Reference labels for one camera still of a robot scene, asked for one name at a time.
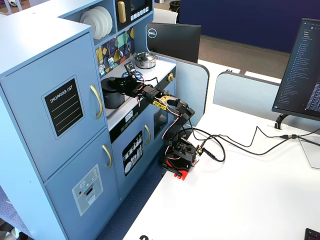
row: blue wall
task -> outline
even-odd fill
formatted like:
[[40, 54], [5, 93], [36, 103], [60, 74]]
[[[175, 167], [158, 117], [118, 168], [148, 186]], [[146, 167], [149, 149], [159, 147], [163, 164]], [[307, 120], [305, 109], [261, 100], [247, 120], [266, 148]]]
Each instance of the blue wall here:
[[320, 0], [183, 0], [180, 23], [213, 38], [290, 53], [302, 18], [320, 19]]

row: cabinet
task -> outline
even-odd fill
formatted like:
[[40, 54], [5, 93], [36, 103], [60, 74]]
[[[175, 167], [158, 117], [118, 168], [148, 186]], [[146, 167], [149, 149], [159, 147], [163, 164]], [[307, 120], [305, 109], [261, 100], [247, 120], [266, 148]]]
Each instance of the cabinet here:
[[106, 126], [99, 84], [88, 33], [1, 80], [43, 181]]
[[119, 204], [115, 165], [105, 151], [112, 156], [108, 134], [100, 134], [46, 185], [69, 239], [92, 239]]
[[[174, 94], [175, 84], [165, 91]], [[155, 137], [155, 115], [161, 111], [149, 104], [131, 125], [113, 142], [114, 166], [120, 198], [125, 197], [151, 163], [163, 144], [162, 136], [172, 124], [173, 116], [167, 115], [167, 123]]]

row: black robotic arm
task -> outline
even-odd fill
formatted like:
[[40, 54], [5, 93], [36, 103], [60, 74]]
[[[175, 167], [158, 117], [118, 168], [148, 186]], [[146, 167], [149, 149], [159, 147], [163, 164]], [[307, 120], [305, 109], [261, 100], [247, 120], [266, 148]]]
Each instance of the black robotic arm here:
[[145, 99], [149, 104], [155, 105], [176, 117], [174, 123], [162, 137], [164, 145], [167, 146], [166, 162], [162, 166], [184, 180], [196, 160], [199, 146], [194, 147], [186, 139], [180, 137], [178, 132], [195, 114], [193, 109], [181, 99], [170, 94], [164, 94], [152, 85], [146, 85], [138, 80], [134, 74], [123, 78], [110, 77], [108, 84], [120, 94], [137, 98], [138, 101]]

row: dell logo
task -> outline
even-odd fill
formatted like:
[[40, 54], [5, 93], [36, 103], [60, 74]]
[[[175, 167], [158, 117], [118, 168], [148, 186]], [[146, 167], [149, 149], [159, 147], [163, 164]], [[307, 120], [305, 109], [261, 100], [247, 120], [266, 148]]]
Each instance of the dell logo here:
[[148, 36], [151, 39], [154, 39], [157, 36], [157, 31], [154, 28], [150, 28], [148, 31]]

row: gold knob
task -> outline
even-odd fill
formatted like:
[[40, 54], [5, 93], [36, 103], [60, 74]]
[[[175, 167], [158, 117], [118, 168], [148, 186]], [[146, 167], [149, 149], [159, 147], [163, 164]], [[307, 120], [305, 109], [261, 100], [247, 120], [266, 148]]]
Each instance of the gold knob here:
[[173, 74], [173, 73], [170, 73], [170, 74], [168, 75], [167, 81], [168, 81], [169, 83], [171, 83], [171, 82], [173, 82], [174, 80], [175, 80], [174, 74]]

